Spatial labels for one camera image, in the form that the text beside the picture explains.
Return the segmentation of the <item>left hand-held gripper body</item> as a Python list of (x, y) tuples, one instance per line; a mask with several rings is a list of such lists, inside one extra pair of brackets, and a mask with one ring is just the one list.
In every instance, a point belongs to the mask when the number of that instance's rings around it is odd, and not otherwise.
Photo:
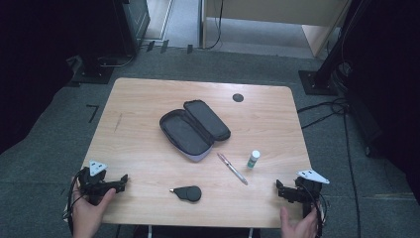
[(88, 201), (93, 205), (97, 205), (100, 198), (109, 189), (115, 187), (112, 182), (104, 180), (106, 169), (107, 166), (105, 164), (90, 160), (89, 166), (84, 167), (78, 176), (80, 192), (83, 195), (87, 195)]

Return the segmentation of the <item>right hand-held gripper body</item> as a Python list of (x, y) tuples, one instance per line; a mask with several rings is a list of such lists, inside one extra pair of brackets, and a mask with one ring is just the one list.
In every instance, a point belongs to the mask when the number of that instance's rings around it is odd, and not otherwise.
[(297, 172), (298, 178), (295, 180), (295, 191), (290, 202), (300, 202), (303, 207), (303, 217), (308, 215), (313, 205), (316, 205), (323, 184), (330, 181), (313, 170)]

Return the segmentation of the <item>white green glue stick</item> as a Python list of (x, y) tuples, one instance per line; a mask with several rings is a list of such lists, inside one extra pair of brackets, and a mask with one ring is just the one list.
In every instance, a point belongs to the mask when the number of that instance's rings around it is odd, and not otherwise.
[(261, 153), (258, 150), (253, 150), (247, 162), (247, 168), (252, 169), (260, 158)]

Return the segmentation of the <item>slim pale pen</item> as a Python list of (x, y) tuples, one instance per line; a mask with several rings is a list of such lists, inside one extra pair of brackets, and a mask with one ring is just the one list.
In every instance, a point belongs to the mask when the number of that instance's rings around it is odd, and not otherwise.
[(229, 162), (229, 160), (221, 153), (217, 153), (218, 158), (226, 165), (226, 167), (245, 185), (248, 185), (246, 178), (234, 168), (234, 166)]

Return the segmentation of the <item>black teardrop correction tape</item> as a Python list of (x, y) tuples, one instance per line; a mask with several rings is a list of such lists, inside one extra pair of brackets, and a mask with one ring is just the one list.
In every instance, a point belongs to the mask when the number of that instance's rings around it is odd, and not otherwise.
[(201, 189), (196, 185), (172, 188), (170, 192), (174, 193), (179, 199), (190, 202), (197, 202), (202, 195)]

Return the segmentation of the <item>black lavender pencil case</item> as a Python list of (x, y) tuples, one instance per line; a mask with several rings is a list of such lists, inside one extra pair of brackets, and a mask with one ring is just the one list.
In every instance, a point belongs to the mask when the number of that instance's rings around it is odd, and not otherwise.
[(164, 114), (159, 125), (171, 144), (193, 162), (200, 162), (215, 142), (230, 138), (231, 131), (202, 100), (183, 103), (182, 109)]

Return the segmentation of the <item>person's left hand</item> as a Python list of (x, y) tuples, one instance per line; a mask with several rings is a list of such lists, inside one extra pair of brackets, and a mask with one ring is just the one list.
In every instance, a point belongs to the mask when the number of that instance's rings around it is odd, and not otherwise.
[(109, 189), (102, 200), (93, 205), (79, 192), (77, 186), (72, 190), (73, 197), (77, 198), (72, 208), (73, 238), (93, 238), (98, 231), (108, 205), (116, 195), (116, 189)]

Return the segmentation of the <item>person's right hand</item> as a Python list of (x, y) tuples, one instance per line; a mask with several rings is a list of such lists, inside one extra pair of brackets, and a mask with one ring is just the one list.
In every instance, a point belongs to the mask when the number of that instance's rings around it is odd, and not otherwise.
[(296, 224), (289, 222), (286, 207), (280, 208), (281, 238), (315, 238), (318, 232), (317, 210), (313, 208), (301, 221)]

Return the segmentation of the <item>black metal stand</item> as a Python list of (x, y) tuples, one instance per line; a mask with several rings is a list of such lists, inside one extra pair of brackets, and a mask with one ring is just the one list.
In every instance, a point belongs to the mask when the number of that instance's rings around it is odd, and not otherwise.
[(337, 95), (337, 87), (331, 79), (335, 67), (344, 61), (344, 44), (355, 23), (360, 19), (365, 0), (351, 0), (348, 3), (344, 26), (336, 44), (317, 71), (299, 70), (299, 78), (307, 95)]

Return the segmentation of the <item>black cabinet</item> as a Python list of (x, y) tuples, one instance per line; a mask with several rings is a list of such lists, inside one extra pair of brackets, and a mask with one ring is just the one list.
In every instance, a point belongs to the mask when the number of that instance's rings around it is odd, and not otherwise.
[(147, 0), (113, 0), (118, 20), (123, 52), (135, 56), (150, 23)]

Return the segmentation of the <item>light wooden desk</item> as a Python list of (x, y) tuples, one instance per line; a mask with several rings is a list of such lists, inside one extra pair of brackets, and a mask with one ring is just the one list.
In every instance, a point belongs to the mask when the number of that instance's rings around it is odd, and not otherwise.
[(206, 48), (207, 19), (273, 22), (300, 25), (314, 57), (347, 16), (353, 0), (199, 0), (198, 42)]

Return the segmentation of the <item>black stand base plate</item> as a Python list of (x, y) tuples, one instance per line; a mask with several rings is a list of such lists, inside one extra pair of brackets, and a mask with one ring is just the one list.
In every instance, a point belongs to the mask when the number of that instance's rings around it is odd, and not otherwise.
[(108, 84), (113, 67), (101, 64), (96, 57), (82, 56), (81, 65), (73, 75), (74, 83)]

